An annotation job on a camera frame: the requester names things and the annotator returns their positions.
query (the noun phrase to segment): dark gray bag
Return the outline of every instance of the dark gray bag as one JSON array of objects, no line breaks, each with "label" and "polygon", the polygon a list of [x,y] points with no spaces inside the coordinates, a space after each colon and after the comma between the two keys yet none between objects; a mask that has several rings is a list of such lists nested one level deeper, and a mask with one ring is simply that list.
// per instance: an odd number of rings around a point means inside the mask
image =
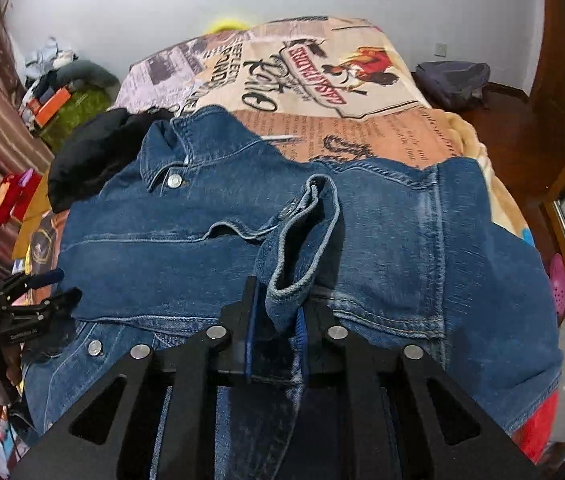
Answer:
[{"label": "dark gray bag", "polygon": [[469,107],[472,97],[482,101],[482,88],[489,81],[487,63],[432,61],[416,66],[416,84],[446,110]]}]

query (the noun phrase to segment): wall outlet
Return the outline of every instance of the wall outlet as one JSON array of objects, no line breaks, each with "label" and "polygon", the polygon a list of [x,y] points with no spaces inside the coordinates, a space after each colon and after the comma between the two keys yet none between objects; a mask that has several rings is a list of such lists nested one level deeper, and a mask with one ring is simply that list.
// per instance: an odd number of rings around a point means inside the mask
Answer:
[{"label": "wall outlet", "polygon": [[434,48],[434,56],[447,57],[447,45],[444,43],[436,43]]}]

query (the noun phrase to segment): jacket collar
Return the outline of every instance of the jacket collar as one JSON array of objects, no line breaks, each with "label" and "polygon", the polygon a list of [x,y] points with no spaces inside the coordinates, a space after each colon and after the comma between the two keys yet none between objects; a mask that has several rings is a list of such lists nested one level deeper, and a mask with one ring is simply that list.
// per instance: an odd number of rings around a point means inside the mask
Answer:
[{"label": "jacket collar", "polygon": [[172,166],[199,166],[226,158],[262,139],[225,108],[211,105],[185,118],[156,121],[140,147],[140,175],[151,190]]}]

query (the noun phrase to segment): denim jacket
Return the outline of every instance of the denim jacket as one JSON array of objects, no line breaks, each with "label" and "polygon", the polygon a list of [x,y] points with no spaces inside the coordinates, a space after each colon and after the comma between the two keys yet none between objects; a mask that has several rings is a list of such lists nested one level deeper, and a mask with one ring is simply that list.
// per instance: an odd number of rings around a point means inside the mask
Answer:
[{"label": "denim jacket", "polygon": [[[25,352],[40,432],[135,344],[168,348],[213,324],[253,273],[279,333],[325,302],[375,345],[424,347],[510,433],[559,380],[539,254],[492,223],[470,158],[301,164],[205,107],[154,123],[137,160],[72,206],[58,266],[83,299]],[[217,478],[277,474],[304,395],[297,371],[220,392]]]}]

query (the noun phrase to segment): pink crocs shoe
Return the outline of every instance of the pink crocs shoe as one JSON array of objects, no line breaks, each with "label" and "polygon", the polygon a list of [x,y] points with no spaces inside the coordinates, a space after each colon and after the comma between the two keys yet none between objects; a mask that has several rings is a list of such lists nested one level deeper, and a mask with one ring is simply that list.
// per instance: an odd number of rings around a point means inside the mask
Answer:
[{"label": "pink crocs shoe", "polygon": [[549,280],[554,290],[556,314],[562,319],[565,314],[565,264],[560,254],[554,254],[549,264]]}]

